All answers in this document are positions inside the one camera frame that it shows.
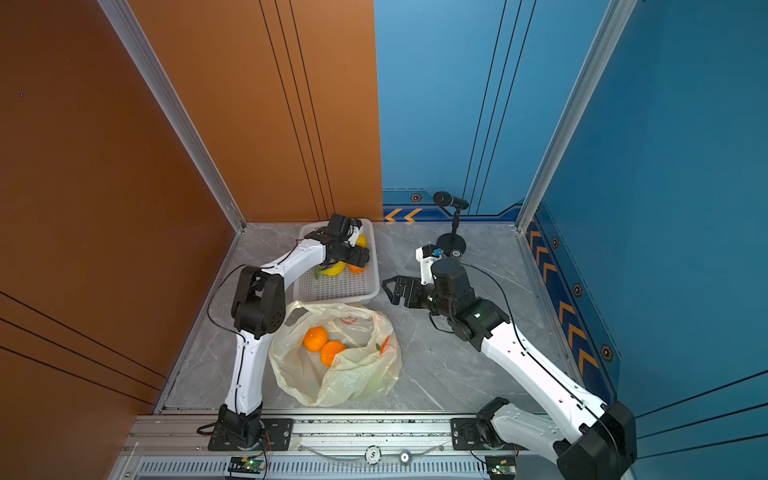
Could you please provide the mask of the yellow banana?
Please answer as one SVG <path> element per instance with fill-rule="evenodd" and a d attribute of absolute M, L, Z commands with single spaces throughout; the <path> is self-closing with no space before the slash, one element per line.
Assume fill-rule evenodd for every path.
<path fill-rule="evenodd" d="M 334 264 L 318 265 L 314 271 L 314 278 L 319 279 L 320 277 L 336 277 L 340 275 L 345 269 L 346 264 L 341 261 Z"/>

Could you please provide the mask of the translucent printed plastic bag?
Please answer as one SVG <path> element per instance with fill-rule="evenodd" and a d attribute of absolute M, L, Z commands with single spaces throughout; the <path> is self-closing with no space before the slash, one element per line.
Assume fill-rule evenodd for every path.
<path fill-rule="evenodd" d="M 330 364 L 303 340 L 322 328 L 344 350 Z M 384 314 L 342 303 L 292 302 L 274 334 L 269 360 L 278 386 L 305 407 L 335 407 L 389 394 L 399 380 L 402 352 L 393 323 Z"/>

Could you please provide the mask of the orange fruit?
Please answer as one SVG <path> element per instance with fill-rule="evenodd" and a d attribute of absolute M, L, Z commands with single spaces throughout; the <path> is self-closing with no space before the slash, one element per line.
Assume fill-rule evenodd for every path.
<path fill-rule="evenodd" d="M 317 353 L 322 350 L 328 340 L 329 336 L 326 329 L 318 326 L 310 328 L 307 331 L 303 338 L 302 344 L 307 351 L 311 353 Z"/>
<path fill-rule="evenodd" d="M 330 368 L 335 357 L 346 350 L 343 343 L 339 341 L 328 341 L 320 350 L 320 361 L 323 365 Z"/>
<path fill-rule="evenodd" d="M 366 266 L 358 267 L 358 266 L 355 266 L 355 265 L 352 265 L 352 264 L 348 264 L 347 268 L 353 274 L 362 274 L 367 269 Z"/>

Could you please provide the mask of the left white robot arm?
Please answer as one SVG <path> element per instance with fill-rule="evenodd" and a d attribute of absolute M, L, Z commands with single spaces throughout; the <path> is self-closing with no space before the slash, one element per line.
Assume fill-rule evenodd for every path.
<path fill-rule="evenodd" d="M 339 262 L 367 266 L 372 247 L 359 238 L 369 225 L 367 219 L 334 213 L 326 224 L 297 239 L 287 253 L 261 266 L 235 268 L 239 276 L 230 308 L 233 327 L 225 331 L 236 336 L 236 356 L 228 393 L 211 425 L 211 451 L 264 446 L 263 376 L 273 334 L 286 318 L 286 290 L 317 267 Z"/>

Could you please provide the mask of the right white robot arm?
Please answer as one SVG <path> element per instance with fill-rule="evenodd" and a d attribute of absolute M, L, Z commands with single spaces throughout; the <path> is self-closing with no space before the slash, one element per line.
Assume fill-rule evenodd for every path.
<path fill-rule="evenodd" d="M 477 415 L 483 444 L 515 444 L 554 463 L 566 479 L 621 479 L 637 458 L 636 422 L 621 402 L 607 404 L 543 355 L 512 315 L 477 296 L 466 265 L 440 259 L 419 278 L 382 281 L 389 301 L 443 316 L 451 334 L 499 365 L 544 409 L 531 414 L 497 398 Z"/>

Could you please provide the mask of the white perforated plastic basket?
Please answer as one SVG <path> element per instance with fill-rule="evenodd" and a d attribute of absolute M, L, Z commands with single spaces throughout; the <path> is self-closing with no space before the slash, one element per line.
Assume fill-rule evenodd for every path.
<path fill-rule="evenodd" d="M 366 269 L 359 274 L 351 273 L 348 268 L 336 276 L 320 275 L 315 277 L 313 270 L 305 272 L 290 287 L 293 301 L 304 303 L 331 303 L 366 305 L 379 294 L 380 277 L 377 249 L 373 224 L 363 218 L 362 234 L 366 237 L 370 258 Z"/>

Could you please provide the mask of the black microphone stand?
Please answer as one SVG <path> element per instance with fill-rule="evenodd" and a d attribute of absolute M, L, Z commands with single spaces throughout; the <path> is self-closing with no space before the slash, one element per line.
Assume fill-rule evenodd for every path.
<path fill-rule="evenodd" d="M 443 209 L 453 208 L 454 213 L 451 220 L 451 230 L 449 233 L 442 234 L 436 242 L 446 256 L 460 258 L 467 249 L 465 239 L 458 234 L 461 212 L 470 207 L 470 203 L 460 197 L 453 196 L 447 191 L 438 191 L 433 195 L 434 203 Z"/>

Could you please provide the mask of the green circuit board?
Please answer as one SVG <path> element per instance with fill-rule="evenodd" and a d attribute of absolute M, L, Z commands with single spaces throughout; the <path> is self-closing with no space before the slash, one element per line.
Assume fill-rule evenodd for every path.
<path fill-rule="evenodd" d="M 268 470 L 267 461 L 262 457 L 233 456 L 227 466 L 227 475 L 233 478 L 264 478 Z"/>

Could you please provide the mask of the small black box on rail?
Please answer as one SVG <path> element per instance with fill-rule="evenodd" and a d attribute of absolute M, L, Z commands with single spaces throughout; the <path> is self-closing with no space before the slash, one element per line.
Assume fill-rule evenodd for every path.
<path fill-rule="evenodd" d="M 486 456 L 486 472 L 490 480 L 515 480 L 517 460 L 513 456 Z"/>

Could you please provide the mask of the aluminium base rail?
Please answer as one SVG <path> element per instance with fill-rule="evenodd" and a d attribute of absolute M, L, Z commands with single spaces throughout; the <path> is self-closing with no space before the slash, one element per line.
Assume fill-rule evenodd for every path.
<path fill-rule="evenodd" d="M 513 456 L 516 479 L 558 479 L 557 466 L 521 446 L 482 443 L 477 415 L 365 410 L 266 410 L 264 446 L 209 449 L 207 411 L 140 416 L 112 479 L 245 479 L 227 475 L 233 456 L 262 457 L 255 479 L 489 479 L 486 456 Z"/>

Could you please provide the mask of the aluminium corner post left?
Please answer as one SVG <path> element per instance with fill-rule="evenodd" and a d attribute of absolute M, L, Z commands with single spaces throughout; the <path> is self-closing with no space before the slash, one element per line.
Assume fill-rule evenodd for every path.
<path fill-rule="evenodd" d="M 235 232 L 243 232 L 244 215 L 129 3 L 99 0 L 98 4 L 229 224 Z"/>

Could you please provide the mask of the aluminium corner post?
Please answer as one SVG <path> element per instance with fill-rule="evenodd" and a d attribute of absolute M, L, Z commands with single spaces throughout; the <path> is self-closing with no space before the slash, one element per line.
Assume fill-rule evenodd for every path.
<path fill-rule="evenodd" d="M 608 3 L 515 222 L 520 234 L 533 220 L 637 3 Z"/>
<path fill-rule="evenodd" d="M 99 0 L 98 4 L 229 224 L 235 232 L 243 232 L 244 215 L 129 3 Z"/>

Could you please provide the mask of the aluminium corner post right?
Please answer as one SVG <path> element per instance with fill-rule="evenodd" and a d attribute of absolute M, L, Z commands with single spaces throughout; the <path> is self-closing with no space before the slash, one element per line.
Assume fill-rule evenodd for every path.
<path fill-rule="evenodd" d="M 520 234 L 533 220 L 637 3 L 608 3 L 515 222 Z"/>

